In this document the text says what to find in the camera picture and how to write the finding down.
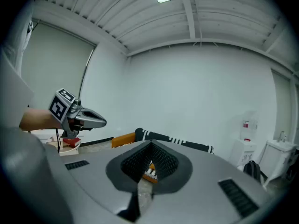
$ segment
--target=person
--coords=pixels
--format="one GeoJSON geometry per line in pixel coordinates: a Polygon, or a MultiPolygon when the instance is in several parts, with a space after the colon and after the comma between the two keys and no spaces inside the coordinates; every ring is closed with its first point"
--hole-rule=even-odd
{"type": "MultiPolygon", "coordinates": [[[[29,0],[19,12],[1,46],[1,63],[6,63],[8,67],[12,66],[19,77],[21,77],[23,53],[33,30],[33,24],[31,21],[33,14],[33,3],[34,0],[29,0]]],[[[2,107],[5,108],[6,112],[15,114],[15,111],[13,111],[11,108],[12,106],[14,106],[13,102],[9,103],[7,101],[6,103],[2,104],[2,107]]],[[[26,105],[25,112],[21,117],[19,124],[19,128],[22,130],[32,131],[38,129],[61,128],[60,123],[48,110],[38,110],[28,108],[27,106],[28,105],[26,105]]]]}

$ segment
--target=white ceiling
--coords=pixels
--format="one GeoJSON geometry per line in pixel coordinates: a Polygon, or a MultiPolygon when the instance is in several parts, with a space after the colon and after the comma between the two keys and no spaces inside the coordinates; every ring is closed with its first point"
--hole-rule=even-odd
{"type": "Polygon", "coordinates": [[[202,41],[253,50],[291,71],[299,62],[292,29],[271,0],[36,0],[34,18],[127,56],[202,41]]]}

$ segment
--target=black vent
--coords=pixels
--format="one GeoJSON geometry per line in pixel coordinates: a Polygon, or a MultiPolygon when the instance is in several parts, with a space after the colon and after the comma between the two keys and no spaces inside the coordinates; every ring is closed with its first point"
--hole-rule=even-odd
{"type": "Polygon", "coordinates": [[[65,166],[66,166],[67,170],[71,170],[74,168],[79,168],[79,167],[85,166],[87,164],[89,164],[89,162],[87,162],[86,160],[82,160],[79,162],[67,163],[65,166]]]}
{"type": "Polygon", "coordinates": [[[247,217],[258,209],[257,205],[250,200],[233,180],[221,181],[219,185],[242,217],[247,217]]]}

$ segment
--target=person's arm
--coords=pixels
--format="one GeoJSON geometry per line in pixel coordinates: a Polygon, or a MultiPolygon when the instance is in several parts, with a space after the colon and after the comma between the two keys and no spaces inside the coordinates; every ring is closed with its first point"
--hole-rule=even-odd
{"type": "Polygon", "coordinates": [[[24,131],[32,131],[37,129],[61,128],[61,125],[50,111],[27,108],[19,127],[24,131]]]}

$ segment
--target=red book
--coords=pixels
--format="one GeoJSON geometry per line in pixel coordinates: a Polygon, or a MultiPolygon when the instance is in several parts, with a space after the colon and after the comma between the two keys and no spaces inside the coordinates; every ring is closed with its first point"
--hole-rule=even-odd
{"type": "Polygon", "coordinates": [[[62,139],[64,143],[67,143],[71,147],[76,147],[79,143],[81,143],[81,139],[79,138],[74,138],[74,139],[62,139]]]}

